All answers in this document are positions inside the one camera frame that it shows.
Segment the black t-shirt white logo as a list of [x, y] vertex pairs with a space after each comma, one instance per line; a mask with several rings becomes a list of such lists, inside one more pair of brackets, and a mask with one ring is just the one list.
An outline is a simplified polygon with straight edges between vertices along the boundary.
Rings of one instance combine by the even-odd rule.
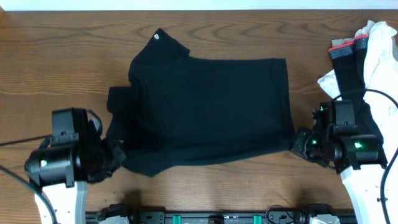
[[195, 58], [158, 29], [128, 79], [109, 89], [107, 135], [122, 142], [132, 172], [247, 159], [286, 150], [293, 138], [283, 58]]

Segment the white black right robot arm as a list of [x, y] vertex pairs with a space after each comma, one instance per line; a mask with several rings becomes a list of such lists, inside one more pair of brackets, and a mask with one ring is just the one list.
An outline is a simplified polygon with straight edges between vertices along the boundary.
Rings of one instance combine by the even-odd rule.
[[297, 130], [290, 151], [341, 177], [358, 223], [392, 223], [386, 195], [391, 162], [370, 108], [350, 100], [329, 101], [312, 118], [313, 127]]

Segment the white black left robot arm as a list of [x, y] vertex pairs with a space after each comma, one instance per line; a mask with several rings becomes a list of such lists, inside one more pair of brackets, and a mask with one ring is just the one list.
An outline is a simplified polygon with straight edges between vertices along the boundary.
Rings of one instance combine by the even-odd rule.
[[112, 177], [126, 155], [118, 141], [76, 141], [41, 147], [25, 162], [42, 223], [86, 223], [88, 184]]

